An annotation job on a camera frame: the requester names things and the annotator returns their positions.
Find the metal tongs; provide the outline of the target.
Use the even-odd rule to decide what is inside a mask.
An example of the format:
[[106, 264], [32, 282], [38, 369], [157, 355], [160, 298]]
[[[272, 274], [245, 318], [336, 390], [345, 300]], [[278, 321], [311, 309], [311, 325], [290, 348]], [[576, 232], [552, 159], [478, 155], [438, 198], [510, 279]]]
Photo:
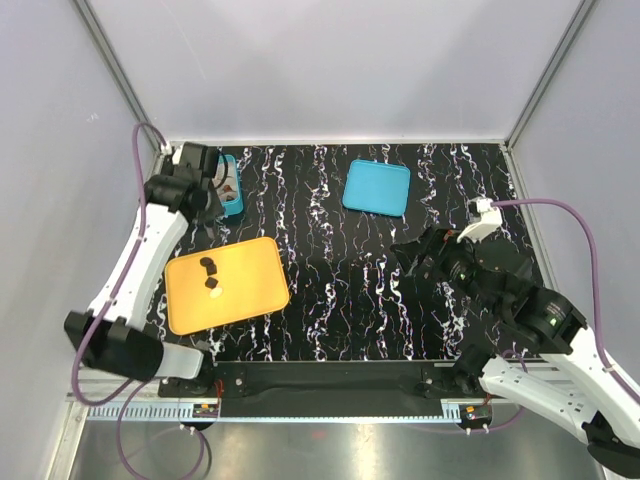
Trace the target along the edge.
[[207, 224], [205, 223], [203, 225], [203, 229], [207, 235], [207, 237], [211, 240], [214, 241], [216, 238], [216, 227], [213, 226], [212, 224]]

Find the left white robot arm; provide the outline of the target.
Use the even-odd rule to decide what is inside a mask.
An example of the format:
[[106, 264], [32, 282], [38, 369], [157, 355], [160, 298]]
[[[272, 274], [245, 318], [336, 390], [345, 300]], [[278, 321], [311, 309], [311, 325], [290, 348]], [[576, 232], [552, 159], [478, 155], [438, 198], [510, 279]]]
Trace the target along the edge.
[[201, 350], [164, 343], [144, 326], [170, 254], [190, 225], [224, 215], [219, 190], [235, 172], [234, 160], [218, 148], [186, 142], [143, 184], [142, 203], [114, 270], [87, 309], [65, 319], [81, 366], [138, 381], [181, 378], [196, 396], [214, 388], [216, 372], [205, 365]]

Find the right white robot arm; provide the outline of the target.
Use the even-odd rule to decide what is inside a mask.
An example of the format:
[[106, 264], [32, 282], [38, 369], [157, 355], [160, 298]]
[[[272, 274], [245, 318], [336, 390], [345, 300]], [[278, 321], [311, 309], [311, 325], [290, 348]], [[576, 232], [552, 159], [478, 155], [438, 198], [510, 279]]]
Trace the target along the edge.
[[536, 284], [533, 263], [504, 239], [473, 243], [457, 230], [430, 227], [391, 247], [407, 276], [446, 282], [487, 311], [502, 334], [562, 372], [567, 392], [471, 345], [444, 385], [466, 396], [506, 398], [551, 421], [586, 445], [606, 469], [639, 476], [639, 406], [599, 358], [593, 329], [562, 294]]

